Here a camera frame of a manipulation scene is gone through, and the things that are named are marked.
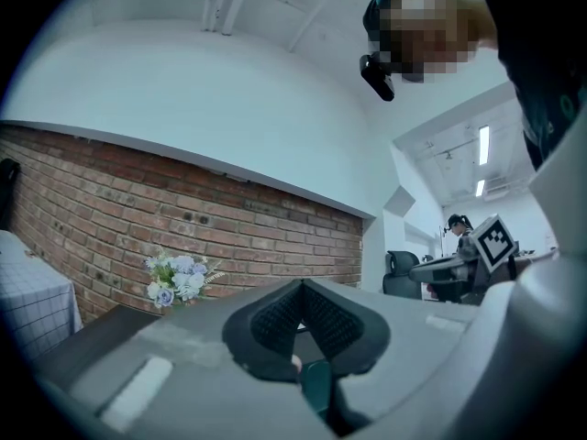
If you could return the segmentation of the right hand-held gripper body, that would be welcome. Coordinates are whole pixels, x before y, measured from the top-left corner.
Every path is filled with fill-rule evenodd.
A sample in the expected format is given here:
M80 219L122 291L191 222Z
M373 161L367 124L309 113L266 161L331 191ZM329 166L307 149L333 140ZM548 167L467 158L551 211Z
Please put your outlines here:
M460 258L468 265L469 291L464 303L481 303L490 287L515 281L515 253L518 244L498 214L486 218L468 235L460 238Z

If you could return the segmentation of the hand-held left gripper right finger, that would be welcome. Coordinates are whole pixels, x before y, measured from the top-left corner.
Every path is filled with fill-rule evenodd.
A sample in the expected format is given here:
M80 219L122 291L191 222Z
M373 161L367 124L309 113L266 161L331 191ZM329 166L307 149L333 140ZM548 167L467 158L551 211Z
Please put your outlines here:
M353 434L415 392L478 312L304 280L304 396L335 435Z

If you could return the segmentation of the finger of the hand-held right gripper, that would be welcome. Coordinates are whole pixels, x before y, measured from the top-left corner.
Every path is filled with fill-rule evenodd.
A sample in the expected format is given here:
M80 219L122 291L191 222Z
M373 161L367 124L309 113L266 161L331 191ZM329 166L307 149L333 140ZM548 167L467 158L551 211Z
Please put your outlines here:
M474 277L478 259L465 260L459 256L438 258L413 266L408 277L414 282L451 284L467 282Z

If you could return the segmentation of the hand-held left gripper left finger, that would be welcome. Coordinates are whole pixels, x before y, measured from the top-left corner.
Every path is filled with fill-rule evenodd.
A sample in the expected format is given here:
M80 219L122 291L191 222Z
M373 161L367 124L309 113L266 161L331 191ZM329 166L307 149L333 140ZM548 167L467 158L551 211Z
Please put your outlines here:
M292 361L305 280L329 281L114 310L41 359L40 386L85 439L329 439Z

